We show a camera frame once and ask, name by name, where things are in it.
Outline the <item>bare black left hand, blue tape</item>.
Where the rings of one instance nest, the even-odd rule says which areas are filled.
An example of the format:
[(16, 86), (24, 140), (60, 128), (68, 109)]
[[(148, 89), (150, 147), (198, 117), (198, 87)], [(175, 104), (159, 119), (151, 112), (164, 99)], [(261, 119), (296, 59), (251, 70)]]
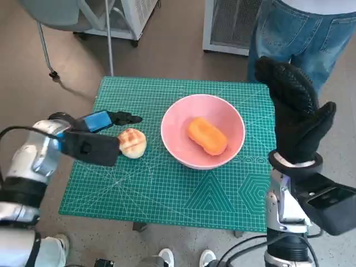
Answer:
[(129, 112), (99, 111), (75, 120), (72, 128), (76, 131), (97, 133), (114, 125), (124, 126), (136, 124), (142, 121), (142, 117), (132, 115)]

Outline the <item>black knitted gloved right hand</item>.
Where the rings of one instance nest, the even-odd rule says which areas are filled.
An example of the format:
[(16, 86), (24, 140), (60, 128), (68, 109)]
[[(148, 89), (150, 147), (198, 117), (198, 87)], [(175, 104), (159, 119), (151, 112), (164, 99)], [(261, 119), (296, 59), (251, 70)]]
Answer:
[(268, 86), (274, 104), (277, 153), (291, 164), (315, 161), (320, 141), (333, 125), (335, 102), (320, 106), (311, 80), (289, 63), (262, 56), (255, 77)]

